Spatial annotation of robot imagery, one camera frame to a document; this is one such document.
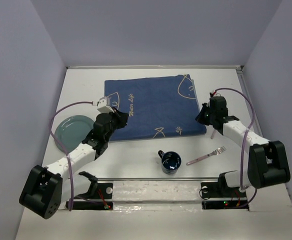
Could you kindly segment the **spoon with pink handle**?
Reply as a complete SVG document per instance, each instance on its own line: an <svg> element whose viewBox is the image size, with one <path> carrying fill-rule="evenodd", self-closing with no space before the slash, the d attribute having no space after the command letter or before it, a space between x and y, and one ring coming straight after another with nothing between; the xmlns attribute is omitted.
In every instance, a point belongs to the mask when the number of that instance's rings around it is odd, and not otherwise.
<svg viewBox="0 0 292 240"><path fill-rule="evenodd" d="M213 132L212 132L212 134L211 134L211 136L210 136L210 139L211 139L211 140L213 140L213 139L214 139L214 137L215 137L216 133L217 133L217 130L216 130L216 129L214 129L214 130L213 130Z"/></svg>

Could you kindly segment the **teal plate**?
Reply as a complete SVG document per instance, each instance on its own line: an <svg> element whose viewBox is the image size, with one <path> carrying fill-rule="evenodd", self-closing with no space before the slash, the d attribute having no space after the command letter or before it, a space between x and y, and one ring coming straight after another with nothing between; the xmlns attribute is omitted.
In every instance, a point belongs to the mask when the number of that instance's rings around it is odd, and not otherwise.
<svg viewBox="0 0 292 240"><path fill-rule="evenodd" d="M66 151L70 153L86 138L93 126L94 121L85 115L73 115L64 119L54 132L56 147L64 152L59 145L62 143Z"/></svg>

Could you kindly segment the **fork with pink handle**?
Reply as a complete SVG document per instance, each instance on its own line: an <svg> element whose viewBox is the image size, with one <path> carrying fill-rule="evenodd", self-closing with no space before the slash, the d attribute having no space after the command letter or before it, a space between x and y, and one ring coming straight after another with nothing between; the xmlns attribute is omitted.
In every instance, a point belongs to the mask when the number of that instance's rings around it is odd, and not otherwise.
<svg viewBox="0 0 292 240"><path fill-rule="evenodd" d="M195 163L197 163L197 162L200 162L200 161L205 160L205 159L207 159L207 158L210 158L210 157L212 157L212 156L220 155L221 153L223 153L223 152L225 152L225 151L226 151L226 148L225 148L224 146L219 147L219 148L217 148L216 150L214 150L214 151L211 152L211 153L208 153L208 154L206 154L206 155L203 155L203 156L201 156L201 157L198 157L198 158L196 158L196 159L194 159L194 160L191 160L191 161L187 162L186 165L189 166L189 165L195 164Z"/></svg>

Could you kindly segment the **blue cloth placemat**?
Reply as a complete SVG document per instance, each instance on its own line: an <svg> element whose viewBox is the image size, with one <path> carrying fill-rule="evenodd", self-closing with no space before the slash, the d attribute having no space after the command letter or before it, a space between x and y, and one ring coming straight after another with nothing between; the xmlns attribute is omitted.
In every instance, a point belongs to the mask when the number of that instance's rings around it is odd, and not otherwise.
<svg viewBox="0 0 292 240"><path fill-rule="evenodd" d="M130 141L204 135L196 122L200 112L194 82L189 74L107 80L104 95L111 106L129 115L127 125L111 141Z"/></svg>

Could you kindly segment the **dark blue mug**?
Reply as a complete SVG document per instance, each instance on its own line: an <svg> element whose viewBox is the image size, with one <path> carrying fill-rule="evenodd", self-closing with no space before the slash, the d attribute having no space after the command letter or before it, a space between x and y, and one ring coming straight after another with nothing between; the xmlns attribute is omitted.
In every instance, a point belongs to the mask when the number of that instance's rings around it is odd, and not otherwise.
<svg viewBox="0 0 292 240"><path fill-rule="evenodd" d="M161 169L167 175L175 174L182 164L180 155L174 151L158 151L160 157Z"/></svg>

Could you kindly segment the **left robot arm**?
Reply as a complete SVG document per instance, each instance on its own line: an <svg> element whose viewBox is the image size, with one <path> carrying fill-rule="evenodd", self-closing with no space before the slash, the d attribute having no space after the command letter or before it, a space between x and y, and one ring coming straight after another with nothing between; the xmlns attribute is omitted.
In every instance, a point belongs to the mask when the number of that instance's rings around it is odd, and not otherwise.
<svg viewBox="0 0 292 240"><path fill-rule="evenodd" d="M19 203L44 219L51 218L60 205L83 195L96 194L97 178L80 169L95 161L108 148L113 133L127 125L129 114L112 107L97 115L92 130L70 153L47 165L31 170L19 197Z"/></svg>

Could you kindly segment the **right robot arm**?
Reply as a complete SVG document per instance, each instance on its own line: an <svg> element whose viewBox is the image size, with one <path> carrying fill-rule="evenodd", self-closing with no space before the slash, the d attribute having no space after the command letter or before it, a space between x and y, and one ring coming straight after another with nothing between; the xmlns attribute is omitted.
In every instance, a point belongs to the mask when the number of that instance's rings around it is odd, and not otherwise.
<svg viewBox="0 0 292 240"><path fill-rule="evenodd" d="M291 180L291 172L284 144L270 141L246 127L239 118L229 115L227 101L223 96L213 96L203 103L195 119L198 123L212 126L248 154L247 166L219 175L216 190L228 196L235 188L262 189L285 184Z"/></svg>

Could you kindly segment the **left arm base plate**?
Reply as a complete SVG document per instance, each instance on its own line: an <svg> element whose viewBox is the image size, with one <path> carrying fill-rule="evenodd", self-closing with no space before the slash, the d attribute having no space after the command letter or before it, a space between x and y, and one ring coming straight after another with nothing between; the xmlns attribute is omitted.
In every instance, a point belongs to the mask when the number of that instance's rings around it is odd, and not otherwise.
<svg viewBox="0 0 292 240"><path fill-rule="evenodd" d="M74 198L72 210L111 211L113 188L113 182L98 182L97 187Z"/></svg>

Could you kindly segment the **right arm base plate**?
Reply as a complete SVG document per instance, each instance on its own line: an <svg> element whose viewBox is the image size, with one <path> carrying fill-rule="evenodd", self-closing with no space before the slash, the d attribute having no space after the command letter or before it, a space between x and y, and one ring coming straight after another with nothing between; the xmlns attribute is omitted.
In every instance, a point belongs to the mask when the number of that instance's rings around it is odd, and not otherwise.
<svg viewBox="0 0 292 240"><path fill-rule="evenodd" d="M203 210L249 209L247 194L238 187L222 188L217 181L206 181L200 184L198 194Z"/></svg>

